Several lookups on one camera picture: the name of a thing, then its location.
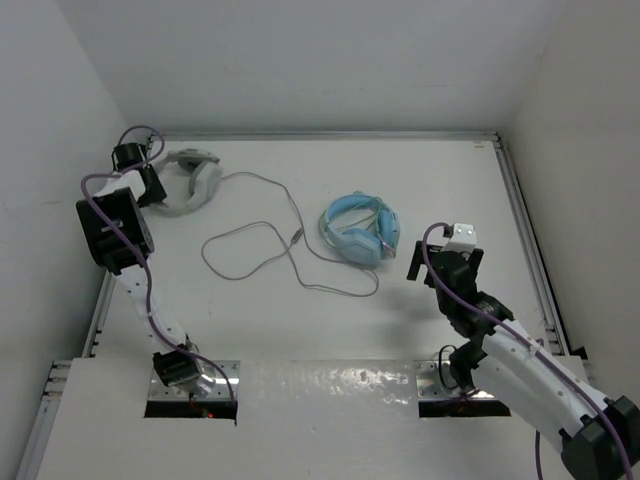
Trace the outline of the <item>grey white headphones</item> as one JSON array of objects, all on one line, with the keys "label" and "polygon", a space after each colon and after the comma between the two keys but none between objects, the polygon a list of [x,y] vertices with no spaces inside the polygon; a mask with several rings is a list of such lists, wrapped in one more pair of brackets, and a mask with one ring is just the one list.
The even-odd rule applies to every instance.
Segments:
[{"label": "grey white headphones", "polygon": [[160,175],[170,164],[177,164],[189,177],[189,197],[185,200],[166,197],[160,202],[152,203],[151,208],[155,212],[166,217],[185,216],[212,200],[222,181],[223,169],[219,157],[205,150],[189,148],[169,151],[164,158],[153,163],[153,166]]}]

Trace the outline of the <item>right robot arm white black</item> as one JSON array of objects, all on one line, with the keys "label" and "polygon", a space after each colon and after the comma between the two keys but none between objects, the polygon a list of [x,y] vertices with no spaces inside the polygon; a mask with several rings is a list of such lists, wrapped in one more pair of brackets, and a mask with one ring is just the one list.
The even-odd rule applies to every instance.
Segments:
[{"label": "right robot arm white black", "polygon": [[524,419],[574,479],[631,478],[639,462],[639,408],[580,379],[536,343],[513,313],[476,284],[482,250],[417,242],[407,277],[427,268],[440,312],[465,338],[449,358],[459,390],[482,390]]}]

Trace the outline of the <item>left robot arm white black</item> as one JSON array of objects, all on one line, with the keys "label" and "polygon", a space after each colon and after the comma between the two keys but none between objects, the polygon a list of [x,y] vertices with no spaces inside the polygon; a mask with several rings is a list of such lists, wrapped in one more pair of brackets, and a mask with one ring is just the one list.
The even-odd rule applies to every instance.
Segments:
[{"label": "left robot arm white black", "polygon": [[142,209],[167,197],[159,171],[139,143],[116,145],[111,159],[113,171],[103,176],[103,188],[89,194],[86,184],[98,176],[85,177],[83,198],[76,203],[90,254],[132,300],[150,338],[160,382],[187,393],[190,400],[205,399],[222,370],[201,355],[184,328],[163,311],[153,287],[150,256],[155,245]]}]

